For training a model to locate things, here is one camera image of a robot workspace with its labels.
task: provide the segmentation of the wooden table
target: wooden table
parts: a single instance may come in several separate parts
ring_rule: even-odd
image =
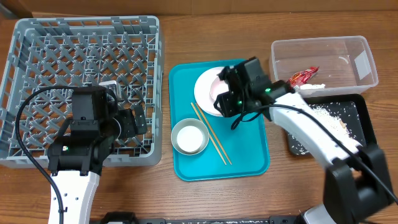
[[[174,173],[170,142],[168,74],[187,62],[257,56],[267,68],[271,43],[307,37],[363,35],[379,74],[363,96],[398,192],[398,12],[323,12],[160,17],[165,36],[162,160],[154,167],[104,168],[91,218],[133,211],[140,218],[244,218],[298,214],[322,202],[323,171],[312,159],[287,151],[284,132],[267,123],[271,166],[259,177],[184,182]],[[3,21],[3,68],[15,21]],[[0,167],[0,223],[46,223],[50,185],[35,169]],[[370,218],[397,223],[392,205]]]

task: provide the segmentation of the clear plastic bin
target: clear plastic bin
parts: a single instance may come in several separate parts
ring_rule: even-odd
[[[298,90],[303,97],[362,93],[379,83],[367,40],[362,36],[277,40],[272,43],[269,68],[275,80],[319,67],[309,84],[323,89]]]

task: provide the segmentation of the turquoise tray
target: turquoise tray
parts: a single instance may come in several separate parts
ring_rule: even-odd
[[[195,82],[204,71],[214,67],[236,65],[242,61],[200,62],[174,67],[169,75],[171,127],[185,118],[198,119],[190,103],[195,102],[193,95]],[[227,165],[224,165],[211,141],[205,150],[194,156],[186,156],[173,149],[174,170],[182,180],[224,179],[265,173],[270,159],[262,116],[252,122],[242,122],[232,131],[231,124],[236,117],[222,118],[204,114],[231,159],[232,165],[225,156]]]

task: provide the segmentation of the gray metal grid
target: gray metal grid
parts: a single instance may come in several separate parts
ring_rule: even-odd
[[[32,167],[14,134],[19,105],[39,88],[116,80],[120,108],[141,105],[147,134],[116,141],[105,166],[149,166],[161,157],[161,81],[164,66],[159,20],[152,16],[22,19],[16,24],[0,91],[0,164]],[[66,117],[71,90],[41,93],[25,108],[22,139],[43,165]]]

